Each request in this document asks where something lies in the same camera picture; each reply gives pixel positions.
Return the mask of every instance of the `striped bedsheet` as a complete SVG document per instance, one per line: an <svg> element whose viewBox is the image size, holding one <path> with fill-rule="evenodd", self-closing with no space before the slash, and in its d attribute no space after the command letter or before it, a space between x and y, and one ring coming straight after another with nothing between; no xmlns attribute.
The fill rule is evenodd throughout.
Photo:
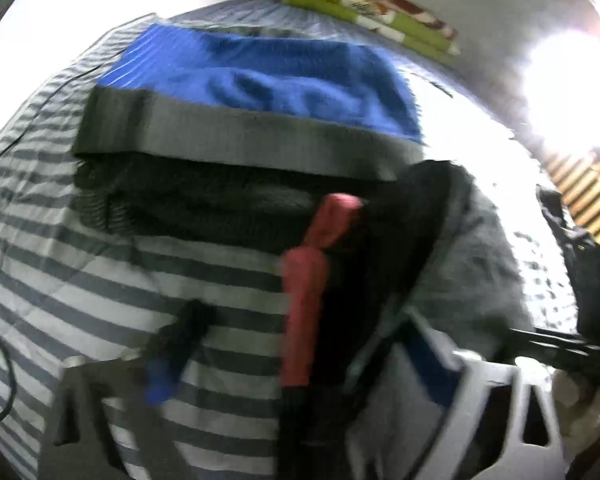
<svg viewBox="0 0 600 480"><path fill-rule="evenodd" d="M162 407L167 430L201 480L257 479L274 471L286 312L277 259L168 237L104 235L83 227L72 210L76 162L70 147L87 95L122 51L158 21L147 16L106 34L35 92L0 133L0 151L26 133L0 158L0 335L10 348L19 385L14 409L0 423L0 450L29 480L36 478L45 416L63 367L76 362L76 356L108 360L141 347L192 299L215 305L218 320L187 365L176 397ZM575 307L564 263L555 241L536 221L537 214L544 222L537 204L532 206L535 197L524 188L521 203L529 220L513 214L506 200L513 179L495 177L493 165L481 166L477 155L460 146L459 135L448 142L451 126L440 123L440 114L464 113L463 120L474 121L484 142L490 142L490 126L484 125L492 121L472 115L471 103L454 101L424 80L406 76L421 108L429 156L443 158L455 146L457 153L451 155L462 159L502 209L534 321L573 330ZM441 110L445 104L448 108ZM458 106L468 108L463 112ZM499 139L493 141L494 150L513 142L501 134L493 137ZM530 173L517 180L531 186L538 168L535 173L533 165L527 169ZM7 384L0 355L0 410ZM144 480L141 457L125 428L124 406L109 399L106 409L130 475Z"/></svg>

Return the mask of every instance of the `bed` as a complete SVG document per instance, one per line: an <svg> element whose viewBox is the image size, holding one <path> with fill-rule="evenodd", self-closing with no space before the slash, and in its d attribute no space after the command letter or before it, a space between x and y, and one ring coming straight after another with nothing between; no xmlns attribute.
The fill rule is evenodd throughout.
<svg viewBox="0 0 600 480"><path fill-rule="evenodd" d="M122 238L80 224L72 209L70 153L87 95L99 76L157 16L100 38L45 82L0 133L0 336L18 391L0 424L0 451L22 478L36 478L45 416L65 366L131 354L170 322L183 302L218 309L162 413L176 446L200 479L274 473L278 367L284 315L277 258L242 248L168 237ZM536 199L551 186L512 134L447 69L334 18L278 0L233 0L172 18L183 27L237 27L259 34L375 44L392 53L418 105L425 158L453 160L496 205L518 261L536 326L574 332L576 305L564 261ZM0 355L0 409L9 394ZM144 480L124 406L107 416L129 474Z"/></svg>

